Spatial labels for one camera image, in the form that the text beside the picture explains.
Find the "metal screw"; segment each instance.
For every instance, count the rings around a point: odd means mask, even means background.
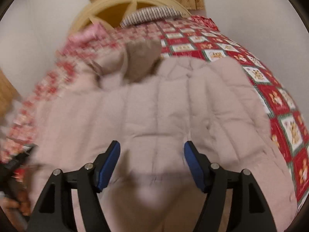
[[[219,166],[219,164],[217,164],[217,163],[211,163],[211,168],[214,169],[214,170],[216,170],[216,169],[219,169],[220,166]]]
[[[59,175],[60,173],[61,173],[61,170],[60,170],[60,169],[55,169],[55,170],[53,171],[53,175],[55,175],[55,176]]]
[[[87,164],[85,165],[85,168],[86,168],[87,170],[89,170],[89,169],[93,168],[93,164],[92,164],[92,163],[87,163]]]
[[[249,169],[244,169],[243,170],[244,175],[249,176],[251,174]]]

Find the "white floor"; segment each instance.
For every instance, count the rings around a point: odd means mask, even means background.
[[[15,0],[0,22],[0,67],[22,97],[54,63],[88,0]],[[259,57],[309,120],[309,33],[288,0],[205,0],[223,34]]]

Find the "red checkered cloth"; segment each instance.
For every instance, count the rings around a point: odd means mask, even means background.
[[[35,139],[34,112],[36,103],[51,100],[74,81],[78,72],[74,58],[88,58],[102,48],[118,48],[127,41],[139,38],[160,38],[162,58],[191,56],[213,62],[230,56],[242,66],[256,89],[271,124],[271,139],[282,153],[295,186],[299,209],[308,196],[309,134],[302,116],[291,96],[272,72],[251,52],[222,35],[209,18],[193,16],[189,19],[166,19],[149,22],[110,34],[95,36],[74,48],[60,52],[56,68],[36,86],[33,94],[23,103],[10,132],[7,135],[2,160],[22,151],[22,143]]]

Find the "blue gripper pad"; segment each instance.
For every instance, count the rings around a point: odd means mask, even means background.
[[[100,192],[107,187],[109,180],[112,177],[112,173],[120,156],[120,143],[118,141],[113,141],[105,154],[107,154],[106,161],[99,171],[98,178],[96,179],[96,187]]]
[[[200,190],[204,191],[204,189],[206,188],[206,185],[204,183],[204,173],[190,147],[189,142],[186,142],[184,144],[184,157],[186,158],[196,186]]]

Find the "black and white striped fabric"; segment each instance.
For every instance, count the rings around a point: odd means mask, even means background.
[[[131,25],[137,25],[144,22],[150,22],[164,18],[178,17],[182,15],[183,13],[181,13],[179,10],[167,6],[147,7],[139,9],[127,15],[121,21],[120,26],[122,28],[125,28]]]

